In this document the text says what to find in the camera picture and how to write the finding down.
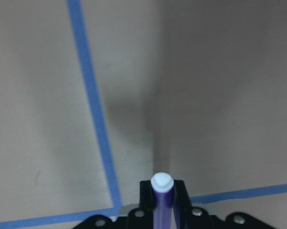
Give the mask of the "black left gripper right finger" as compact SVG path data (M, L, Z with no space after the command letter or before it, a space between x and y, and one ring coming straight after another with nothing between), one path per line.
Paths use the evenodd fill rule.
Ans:
M174 180L173 212L178 229L271 229L272 226L243 212L233 212L224 220L204 208L193 206L182 180Z

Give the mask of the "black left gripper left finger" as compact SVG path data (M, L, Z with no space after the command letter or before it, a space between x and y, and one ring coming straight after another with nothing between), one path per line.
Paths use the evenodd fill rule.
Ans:
M93 215L76 225L75 229L152 229L154 194L149 180L139 184L139 205L115 221L103 215Z

